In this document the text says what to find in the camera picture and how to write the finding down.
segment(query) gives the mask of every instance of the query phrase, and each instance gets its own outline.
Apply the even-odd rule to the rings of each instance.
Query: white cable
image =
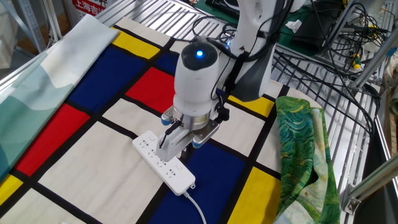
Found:
[[[195,201],[193,198],[191,198],[191,196],[189,196],[188,192],[184,192],[183,194],[184,194],[184,196],[185,196],[187,199],[189,199],[189,200],[192,202],[192,204],[197,208],[197,210],[198,210],[198,212],[199,212],[199,214],[200,214],[200,216],[201,216],[201,219],[202,219],[202,221],[203,221],[203,224],[206,224],[205,216],[204,216],[203,212],[201,211],[199,205],[196,203],[196,201]]]

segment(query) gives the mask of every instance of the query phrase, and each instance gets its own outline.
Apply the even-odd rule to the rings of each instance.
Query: white power strip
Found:
[[[158,140],[158,137],[152,131],[147,131],[135,138],[132,145],[175,195],[180,196],[189,187],[194,189],[195,176],[179,159],[173,157],[170,161],[165,162],[156,155]]]

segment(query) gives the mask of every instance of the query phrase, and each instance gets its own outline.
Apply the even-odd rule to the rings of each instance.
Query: tablecloth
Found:
[[[129,19],[0,185],[0,223],[201,223],[132,140],[167,127],[175,62],[186,43]],[[186,163],[208,223],[272,223],[280,197],[275,99],[313,100],[277,82],[243,103]]]

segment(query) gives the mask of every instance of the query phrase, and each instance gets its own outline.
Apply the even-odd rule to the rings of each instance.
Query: yellow square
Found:
[[[253,167],[228,224],[274,222],[280,200],[280,180]]]
[[[22,181],[17,177],[8,174],[0,184],[0,205],[2,205],[22,184]]]
[[[265,116],[266,118],[268,117],[269,113],[271,112],[272,107],[274,106],[274,102],[271,100],[268,100],[264,97],[260,97],[258,100],[250,101],[250,102],[242,102],[239,99],[229,96],[229,100],[232,102],[238,103],[245,108],[254,111],[258,114],[261,114]]]
[[[119,31],[118,37],[112,42],[112,44],[146,59],[150,59],[160,51],[157,47],[130,36],[123,31]]]

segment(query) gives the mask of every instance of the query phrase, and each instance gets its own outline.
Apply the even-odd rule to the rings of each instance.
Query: blue square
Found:
[[[164,53],[160,58],[156,61],[156,65],[164,70],[170,72],[171,74],[175,74],[175,68],[177,66],[178,55],[172,52]]]
[[[188,190],[205,215],[207,223],[216,223],[231,195],[245,163],[210,143],[197,149],[187,163],[196,177],[196,188]],[[197,223],[201,217],[193,204],[169,190],[149,223]]]
[[[72,91],[69,100],[97,112],[144,65],[142,60],[108,46]]]

